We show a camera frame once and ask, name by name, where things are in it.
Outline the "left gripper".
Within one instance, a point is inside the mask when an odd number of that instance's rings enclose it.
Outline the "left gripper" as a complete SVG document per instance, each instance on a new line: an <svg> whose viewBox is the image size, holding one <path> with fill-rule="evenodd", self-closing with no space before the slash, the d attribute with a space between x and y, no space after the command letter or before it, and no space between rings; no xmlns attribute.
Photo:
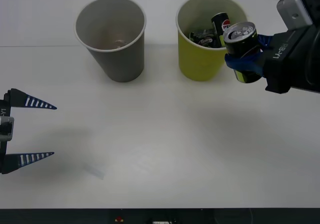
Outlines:
<svg viewBox="0 0 320 224"><path fill-rule="evenodd" d="M8 90L3 99L0 101L1 118L10 116L11 107L57 110L54 105L14 88ZM8 121L0 122L0 163L2 164L0 168L1 174L9 174L54 154L54 152L6 154L10 126L9 124L6 124L6 122Z"/></svg>

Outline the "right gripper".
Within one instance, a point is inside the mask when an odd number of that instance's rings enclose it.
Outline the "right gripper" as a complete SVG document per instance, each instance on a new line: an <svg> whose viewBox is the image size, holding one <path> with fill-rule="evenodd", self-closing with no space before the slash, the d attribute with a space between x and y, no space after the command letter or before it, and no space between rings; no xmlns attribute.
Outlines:
<svg viewBox="0 0 320 224"><path fill-rule="evenodd" d="M313 42L312 25L274 36L258 34L257 37L260 49L267 50L265 54L258 52L242 58L228 53L224 56L226 65L234 70L236 78L250 78L252 73L266 78L265 89L273 93L287 93L291 88L313 91L305 74L308 52Z"/></svg>

